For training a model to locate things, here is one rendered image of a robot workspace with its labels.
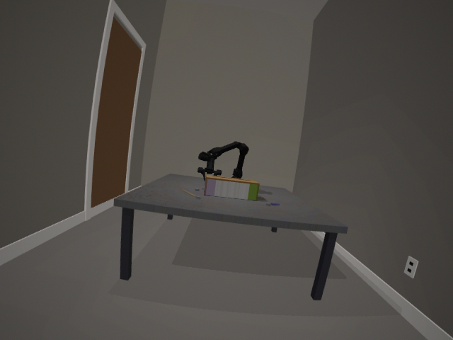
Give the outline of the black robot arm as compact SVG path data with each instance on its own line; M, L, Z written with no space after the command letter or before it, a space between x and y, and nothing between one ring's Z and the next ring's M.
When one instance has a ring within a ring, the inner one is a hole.
M243 162L244 162L246 154L249 151L249 148L245 143L240 143L240 142L235 141L235 142L232 142L231 144L225 145L223 147L212 148L207 153L206 152L199 153L198 159L203 160L205 162L206 161L214 162L214 160L217 159L217 157L221 156L222 153L227 152L231 149L235 149L235 148L239 149L240 155L239 155L237 167L233 171L232 178L241 179L242 174L243 174L243 172L242 172ZM212 153L212 155L210 153Z

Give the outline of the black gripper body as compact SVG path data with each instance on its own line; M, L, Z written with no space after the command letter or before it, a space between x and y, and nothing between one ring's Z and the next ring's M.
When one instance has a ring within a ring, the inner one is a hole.
M218 175L222 174L222 170L216 170L216 171L213 171L213 170L214 170L214 162L209 161L209 162L207 162L206 169L203 169L202 167L198 167L197 172L201 173L201 171L205 171L205 172L210 172L210 173L218 173Z

